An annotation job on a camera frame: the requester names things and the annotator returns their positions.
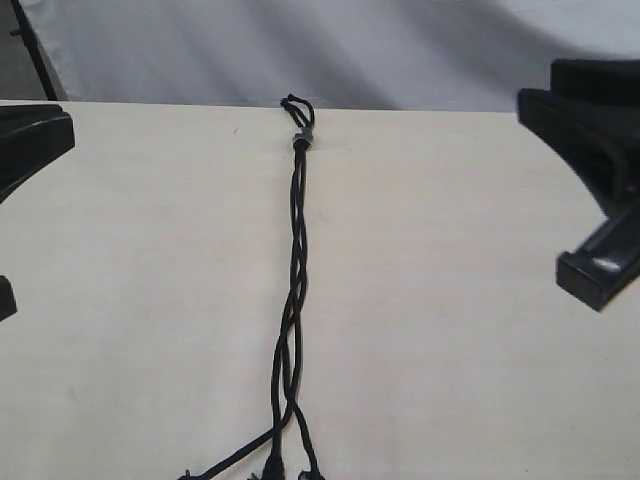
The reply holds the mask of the black stand pole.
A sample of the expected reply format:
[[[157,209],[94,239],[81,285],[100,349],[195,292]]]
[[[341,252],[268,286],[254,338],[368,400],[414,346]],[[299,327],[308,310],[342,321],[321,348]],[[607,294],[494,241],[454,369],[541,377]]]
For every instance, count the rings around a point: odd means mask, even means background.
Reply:
[[[31,23],[20,4],[19,0],[10,1],[11,8],[17,21],[17,27],[9,32],[11,37],[19,37],[26,48],[40,85],[49,101],[58,101],[58,95],[53,85],[51,76],[45,65],[44,57],[40,51],[39,41]]]

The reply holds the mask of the white backdrop cloth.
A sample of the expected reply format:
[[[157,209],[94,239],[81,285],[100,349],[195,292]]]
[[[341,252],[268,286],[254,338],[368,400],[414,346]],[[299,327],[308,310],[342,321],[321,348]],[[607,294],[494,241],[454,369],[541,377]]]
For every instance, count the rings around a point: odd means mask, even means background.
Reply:
[[[26,1],[75,101],[510,111],[557,58],[639,54],[635,1]]]

